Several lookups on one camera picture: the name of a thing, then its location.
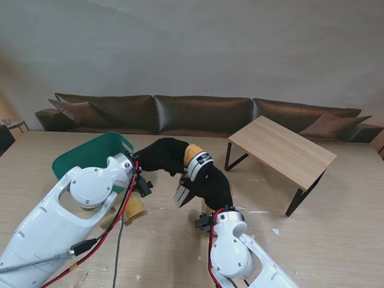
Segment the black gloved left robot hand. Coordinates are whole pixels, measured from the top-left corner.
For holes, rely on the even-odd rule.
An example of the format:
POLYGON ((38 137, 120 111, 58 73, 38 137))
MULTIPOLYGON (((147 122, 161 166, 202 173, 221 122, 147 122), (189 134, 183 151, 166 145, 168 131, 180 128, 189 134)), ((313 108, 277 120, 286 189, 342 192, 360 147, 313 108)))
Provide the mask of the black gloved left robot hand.
POLYGON ((183 174, 184 155, 188 145, 187 142, 172 137, 161 138, 137 151, 134 159, 146 172, 164 170, 171 176, 183 174))

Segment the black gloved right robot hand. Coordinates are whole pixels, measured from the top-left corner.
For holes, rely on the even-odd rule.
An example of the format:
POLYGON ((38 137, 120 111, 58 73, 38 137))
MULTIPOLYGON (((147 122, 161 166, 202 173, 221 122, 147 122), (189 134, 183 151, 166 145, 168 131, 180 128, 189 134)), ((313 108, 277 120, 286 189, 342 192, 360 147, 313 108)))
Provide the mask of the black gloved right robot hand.
POLYGON ((179 183, 213 210, 233 206, 229 181, 215 166, 209 168, 205 177, 196 177, 194 181, 181 178, 179 183))

